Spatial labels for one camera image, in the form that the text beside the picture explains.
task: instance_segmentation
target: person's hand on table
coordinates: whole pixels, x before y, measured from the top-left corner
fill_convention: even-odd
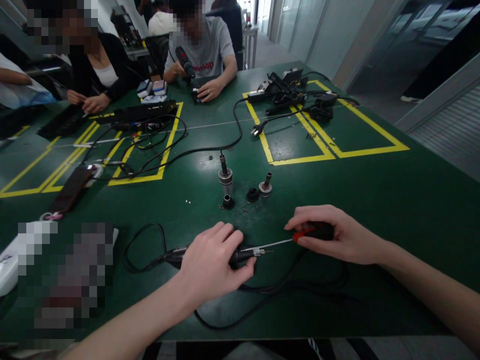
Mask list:
[[[224,87],[225,84],[220,78],[210,80],[198,89],[198,98],[201,99],[202,103],[208,103],[218,97]]]
[[[297,231],[310,227],[309,222],[326,222],[335,227],[333,241],[304,236],[298,244],[316,253],[346,262],[369,265],[378,264],[388,247],[388,241],[360,225],[354,218],[332,205],[302,206],[295,209],[294,216],[285,225],[285,230]]]
[[[196,306],[237,290],[254,275],[256,257],[246,265],[233,270],[229,261],[235,249],[244,240],[240,230],[232,224],[219,222],[196,236],[188,247],[181,269],[172,279],[181,284],[182,296]]]
[[[82,95],[81,93],[78,93],[73,90],[68,90],[66,92],[66,98],[68,102],[73,105],[80,105],[87,99],[85,95]]]
[[[101,113],[107,108],[108,105],[110,105],[110,102],[110,98],[104,93],[101,93],[98,96],[88,97],[83,102],[83,106],[81,108],[86,114]]]

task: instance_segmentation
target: person's right hand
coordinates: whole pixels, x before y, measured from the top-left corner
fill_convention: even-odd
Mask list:
[[[66,98],[68,99],[68,102],[73,105],[80,105],[87,99],[85,95],[73,90],[68,90],[66,92]]]
[[[180,61],[177,60],[174,64],[173,64],[173,71],[175,72],[175,74],[177,74],[177,76],[179,77],[182,77],[182,78],[187,78],[188,75],[187,73],[185,72],[184,68],[182,67],[182,65],[180,64]]]
[[[332,241],[313,237],[301,237],[298,244],[316,253],[324,254],[349,263],[369,265],[381,262],[389,242],[360,225],[354,218],[332,205],[302,206],[295,209],[294,216],[285,225],[285,230],[306,230],[309,222],[326,222],[335,227]]]

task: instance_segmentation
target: black handheld device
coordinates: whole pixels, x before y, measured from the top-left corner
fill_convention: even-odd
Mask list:
[[[180,65],[185,70],[186,74],[190,79],[195,79],[195,71],[194,68],[192,67],[192,63],[190,62],[189,57],[187,56],[187,53],[185,52],[184,48],[181,46],[177,46],[175,49],[175,54],[176,57],[178,58],[178,61],[180,61]]]

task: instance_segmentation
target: white top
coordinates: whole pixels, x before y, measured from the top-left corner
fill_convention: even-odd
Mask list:
[[[164,35],[174,31],[174,17],[171,13],[157,11],[148,22],[150,36]]]
[[[100,80],[100,82],[106,88],[111,87],[114,84],[114,82],[116,82],[119,79],[112,64],[108,65],[106,68],[103,68],[103,69],[93,68],[93,70],[95,71],[95,74],[98,76],[98,79]]]
[[[25,74],[18,65],[7,59],[1,52],[0,68]],[[33,79],[31,79],[31,85],[14,85],[0,81],[0,103],[8,108],[17,109],[32,105],[42,97],[51,98],[52,94]]]

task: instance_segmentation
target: green table surface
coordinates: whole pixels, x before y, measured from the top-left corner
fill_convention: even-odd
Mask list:
[[[188,126],[188,136],[172,149],[169,159],[189,149],[221,146],[236,139],[238,128],[232,112],[234,103],[244,93],[255,91],[267,78],[267,72],[281,74],[292,67],[304,68],[305,72],[309,70],[304,64],[294,62],[242,71],[215,101],[203,105],[193,104],[185,84],[170,86],[170,99],[183,103],[180,117]],[[310,76],[310,80],[315,79],[321,80],[317,75]],[[321,83],[340,91],[328,81],[321,80]],[[311,83],[308,88],[318,89],[318,85]],[[132,91],[110,106],[106,113],[138,103],[139,99]],[[36,135],[38,128],[65,106],[64,103],[50,106],[18,140],[0,150],[0,249],[16,236],[18,223],[35,221],[47,211],[58,194],[58,187],[75,165],[69,166],[52,184],[49,181],[55,178],[55,170],[68,164],[67,159],[74,163],[81,159],[72,156],[75,148],[71,145],[89,123],[77,134],[58,139],[50,149],[47,148],[49,142]],[[269,106],[268,103],[257,103],[253,109],[258,117],[264,117]],[[250,135],[254,120],[247,104],[239,104],[237,110],[243,137],[232,150],[224,152],[234,176],[233,198],[237,205],[233,210],[219,208],[223,197],[218,179],[220,153],[205,151],[190,154],[167,166],[162,179],[117,186],[98,181],[84,191],[80,201],[61,220],[58,225],[60,234],[52,235],[50,245],[44,246],[42,255],[35,257],[34,275],[28,277],[35,289],[48,282],[45,279],[53,276],[49,275],[52,268],[65,261],[66,246],[74,242],[73,234],[80,231],[81,223],[114,223],[120,230],[113,251],[113,278],[105,308],[97,318],[88,322],[84,330],[77,330],[74,337],[83,338],[91,333],[177,272],[167,263],[141,274],[131,274],[124,269],[122,252],[127,242],[137,229],[150,222],[163,225],[168,249],[189,244],[195,235],[218,221],[234,224],[243,231],[245,242],[261,245],[291,236],[283,227],[295,207],[333,204],[379,236],[480,291],[480,185],[472,178],[367,108],[360,106],[357,108],[359,112],[355,113],[341,103],[334,109],[331,123],[316,128],[320,132],[314,139],[306,138],[310,130],[314,131],[314,122],[307,122],[303,117],[300,121],[296,115],[291,115],[269,123],[263,138],[272,156],[269,162],[262,140]],[[105,127],[101,126],[94,133],[90,132],[90,141],[103,129]],[[181,131],[182,125],[179,124],[175,139]],[[115,134],[113,131],[106,138],[113,138]],[[158,149],[164,149],[166,142]],[[113,160],[119,160],[122,149],[129,144],[128,139],[124,140]],[[90,159],[102,158],[111,146],[112,143],[101,144]],[[341,149],[340,155],[332,150],[334,147]],[[151,156],[149,151],[134,150],[128,163],[135,169]],[[112,176],[114,171],[115,168],[109,167],[104,176]],[[247,190],[257,187],[267,172],[273,174],[271,196],[247,204]],[[14,179],[16,181],[5,190]],[[273,250],[258,260],[249,285],[276,284],[301,249],[288,243]],[[131,258],[139,265],[147,264],[161,251],[159,235],[150,229],[131,247]],[[340,268],[339,261],[311,252],[292,277],[326,281],[337,276]],[[308,292],[291,291],[234,329],[211,331],[190,316],[160,339],[282,339],[449,332],[426,307],[379,267],[349,264],[348,269],[349,281],[341,292],[358,301],[338,304]],[[30,295],[29,291],[16,288],[3,298],[0,341],[18,342],[34,336],[68,338],[65,331],[32,335],[32,304],[38,305],[38,302],[29,298]],[[259,294],[234,292],[204,304],[199,312],[214,325],[226,325],[263,298]],[[169,309],[159,308],[158,311],[168,312]]]

